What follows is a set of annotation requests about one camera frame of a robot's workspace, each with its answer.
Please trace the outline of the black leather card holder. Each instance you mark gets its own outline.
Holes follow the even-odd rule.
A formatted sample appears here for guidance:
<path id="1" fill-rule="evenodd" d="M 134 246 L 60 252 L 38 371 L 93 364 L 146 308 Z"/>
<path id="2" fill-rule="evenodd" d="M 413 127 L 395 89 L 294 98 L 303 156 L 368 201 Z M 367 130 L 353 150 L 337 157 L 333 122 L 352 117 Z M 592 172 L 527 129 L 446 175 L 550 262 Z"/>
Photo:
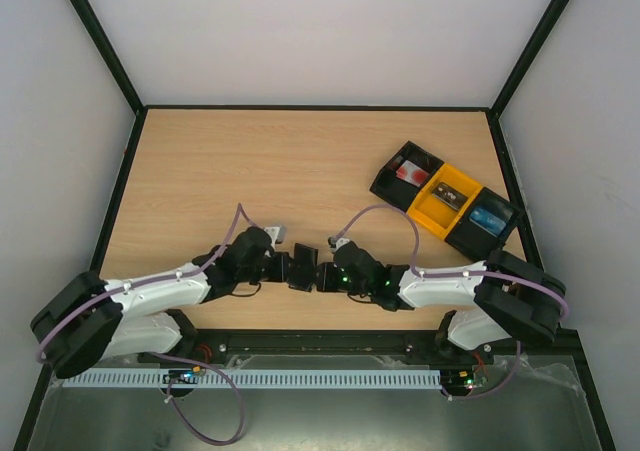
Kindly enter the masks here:
<path id="1" fill-rule="evenodd" d="M 318 250 L 296 243 L 290 262 L 287 284 L 291 289 L 310 292 L 316 277 Z"/>

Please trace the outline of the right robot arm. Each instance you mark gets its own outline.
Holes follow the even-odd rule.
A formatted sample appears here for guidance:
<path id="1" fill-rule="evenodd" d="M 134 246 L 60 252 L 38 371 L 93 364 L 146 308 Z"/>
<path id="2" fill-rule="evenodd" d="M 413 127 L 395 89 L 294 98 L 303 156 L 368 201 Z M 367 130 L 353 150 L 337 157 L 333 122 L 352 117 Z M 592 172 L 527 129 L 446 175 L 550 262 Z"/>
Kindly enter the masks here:
<path id="1" fill-rule="evenodd" d="M 503 250 L 460 267 L 412 268 L 383 264 L 340 239 L 332 261 L 318 266 L 315 286 L 365 298 L 390 312 L 446 307 L 434 346 L 450 363 L 508 338 L 551 345 L 569 314 L 561 281 Z"/>

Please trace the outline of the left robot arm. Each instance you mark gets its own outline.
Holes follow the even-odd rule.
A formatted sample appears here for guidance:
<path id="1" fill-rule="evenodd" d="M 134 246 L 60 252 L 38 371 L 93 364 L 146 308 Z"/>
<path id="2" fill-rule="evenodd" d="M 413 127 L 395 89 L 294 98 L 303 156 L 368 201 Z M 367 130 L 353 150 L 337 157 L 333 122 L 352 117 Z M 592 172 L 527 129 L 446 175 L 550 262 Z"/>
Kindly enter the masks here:
<path id="1" fill-rule="evenodd" d="M 288 256 L 275 249 L 285 234 L 283 226 L 251 226 L 230 244 L 140 278 L 77 275 L 31 321 L 39 359 L 69 379 L 118 356 L 187 355 L 196 332 L 182 308 L 229 296 L 243 283 L 285 281 Z"/>

